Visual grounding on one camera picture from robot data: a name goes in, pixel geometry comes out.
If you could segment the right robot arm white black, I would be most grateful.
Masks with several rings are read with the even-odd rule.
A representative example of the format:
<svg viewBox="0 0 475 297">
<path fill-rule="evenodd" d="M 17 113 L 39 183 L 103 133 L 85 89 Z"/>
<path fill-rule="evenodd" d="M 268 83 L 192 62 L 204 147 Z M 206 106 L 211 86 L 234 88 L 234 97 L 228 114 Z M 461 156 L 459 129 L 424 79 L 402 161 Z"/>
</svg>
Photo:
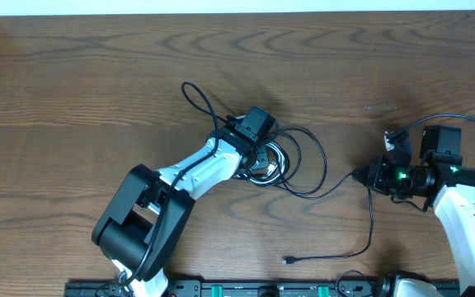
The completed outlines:
<svg viewBox="0 0 475 297">
<path fill-rule="evenodd" d="M 475 296 L 475 169 L 433 160 L 422 166 L 402 166 L 382 156 L 356 168 L 353 177 L 371 191 L 404 202 L 424 197 L 443 225 L 461 295 Z"/>
</svg>

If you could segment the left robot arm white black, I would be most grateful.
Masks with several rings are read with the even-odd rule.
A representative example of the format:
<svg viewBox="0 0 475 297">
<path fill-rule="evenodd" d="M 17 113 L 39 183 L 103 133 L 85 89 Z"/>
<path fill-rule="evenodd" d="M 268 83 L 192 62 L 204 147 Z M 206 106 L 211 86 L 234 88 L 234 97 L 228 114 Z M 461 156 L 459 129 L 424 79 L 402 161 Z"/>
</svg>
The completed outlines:
<svg viewBox="0 0 475 297">
<path fill-rule="evenodd" d="M 132 168 L 92 231 L 92 241 L 120 270 L 100 292 L 161 296 L 164 267 L 176 249 L 196 201 L 238 174 L 265 168 L 267 139 L 222 129 L 190 157 L 153 171 Z"/>
</svg>

